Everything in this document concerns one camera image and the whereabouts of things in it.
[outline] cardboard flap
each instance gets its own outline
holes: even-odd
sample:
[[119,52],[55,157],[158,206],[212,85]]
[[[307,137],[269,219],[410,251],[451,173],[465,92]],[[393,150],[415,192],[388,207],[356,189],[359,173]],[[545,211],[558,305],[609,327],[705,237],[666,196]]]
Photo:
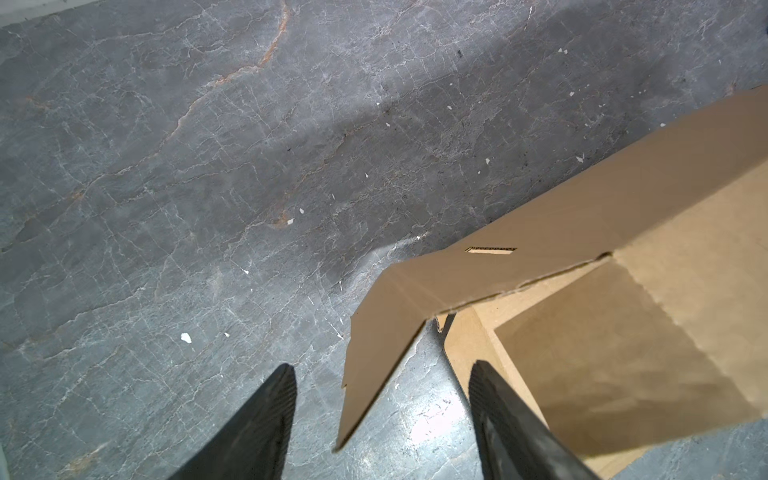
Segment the cardboard flap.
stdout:
[[550,429],[577,455],[635,449],[760,417],[613,260],[496,333]]
[[[768,87],[674,122],[436,253],[390,267],[352,317],[337,447],[427,319],[621,247],[768,156]],[[509,255],[474,248],[516,248]]]
[[768,414],[768,159],[614,257]]

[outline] marble floor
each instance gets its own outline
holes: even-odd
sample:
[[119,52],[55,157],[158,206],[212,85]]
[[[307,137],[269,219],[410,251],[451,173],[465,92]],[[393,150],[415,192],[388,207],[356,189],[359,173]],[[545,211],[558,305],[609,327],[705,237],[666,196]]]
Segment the marble floor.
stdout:
[[[481,478],[431,326],[331,452],[350,314],[389,264],[768,81],[767,18],[762,0],[104,0],[0,29],[13,478],[164,478],[280,362],[299,385],[284,478]],[[768,478],[766,444],[745,425],[618,478]]]

